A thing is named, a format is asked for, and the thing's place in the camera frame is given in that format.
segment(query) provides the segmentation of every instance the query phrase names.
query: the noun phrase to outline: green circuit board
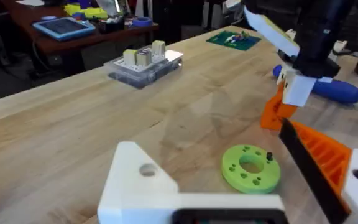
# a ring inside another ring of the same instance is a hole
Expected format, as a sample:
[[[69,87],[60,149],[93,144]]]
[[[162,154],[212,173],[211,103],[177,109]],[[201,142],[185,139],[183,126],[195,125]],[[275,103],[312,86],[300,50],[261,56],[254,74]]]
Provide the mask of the green circuit board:
[[[231,47],[231,48],[239,49],[239,50],[248,50],[252,46],[254,46],[257,42],[260,41],[260,38],[253,37],[253,36],[249,35],[244,40],[238,40],[238,41],[235,41],[234,43],[232,43],[230,41],[226,42],[228,37],[230,37],[232,35],[237,35],[237,34],[240,34],[240,33],[230,32],[230,31],[223,31],[223,32],[221,32],[221,33],[209,38],[206,41],[209,42],[209,43],[219,44],[219,45],[223,45],[223,46],[226,46],[226,47]]]

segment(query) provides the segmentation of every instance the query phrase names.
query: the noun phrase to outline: yellow object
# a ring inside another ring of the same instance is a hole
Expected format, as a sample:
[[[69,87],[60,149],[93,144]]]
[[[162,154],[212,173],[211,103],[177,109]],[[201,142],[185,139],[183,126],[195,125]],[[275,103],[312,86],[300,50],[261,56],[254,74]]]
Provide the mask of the yellow object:
[[[107,19],[108,15],[105,10],[102,8],[87,8],[87,9],[81,9],[79,4],[67,4],[65,5],[65,12],[69,15],[73,15],[76,12],[83,12],[85,13],[86,18],[92,18],[97,17],[100,19]]]

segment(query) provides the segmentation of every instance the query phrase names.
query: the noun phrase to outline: wooden workbench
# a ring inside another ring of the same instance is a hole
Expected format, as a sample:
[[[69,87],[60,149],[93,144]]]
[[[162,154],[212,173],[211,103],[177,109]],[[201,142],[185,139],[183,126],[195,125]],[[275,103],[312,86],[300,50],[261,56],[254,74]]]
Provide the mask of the wooden workbench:
[[[183,68],[143,90],[108,78],[101,67],[0,99],[0,223],[97,223],[123,140],[143,147],[182,192],[237,193],[221,175],[224,151],[236,144],[272,151],[282,168],[275,193],[290,223],[326,223],[278,133],[259,128],[277,90],[274,47],[262,40],[245,52],[205,41],[218,32],[169,45],[184,53]],[[358,86],[356,59],[339,63],[338,78]],[[311,96],[293,119],[358,147],[358,104]]]

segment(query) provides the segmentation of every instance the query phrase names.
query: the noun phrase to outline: tablet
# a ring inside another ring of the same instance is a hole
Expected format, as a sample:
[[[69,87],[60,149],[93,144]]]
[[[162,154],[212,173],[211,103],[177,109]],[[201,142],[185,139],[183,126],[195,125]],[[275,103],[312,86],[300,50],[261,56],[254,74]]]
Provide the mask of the tablet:
[[[94,25],[89,22],[76,21],[71,17],[54,19],[51,21],[42,21],[32,24],[35,29],[58,40],[71,40],[94,32]]]

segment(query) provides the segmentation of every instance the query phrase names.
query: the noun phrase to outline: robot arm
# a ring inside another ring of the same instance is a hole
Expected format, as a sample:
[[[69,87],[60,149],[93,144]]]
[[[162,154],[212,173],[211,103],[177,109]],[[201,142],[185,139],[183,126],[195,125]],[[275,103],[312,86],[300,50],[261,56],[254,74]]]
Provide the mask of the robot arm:
[[[242,3],[249,24],[279,49],[279,56],[292,68],[278,79],[278,82],[285,79],[282,102],[304,106],[317,79],[330,82],[339,71],[339,66],[328,55],[354,0],[316,0],[293,6],[302,9],[295,41],[260,14],[262,8],[271,9],[269,4],[274,1],[243,0]]]

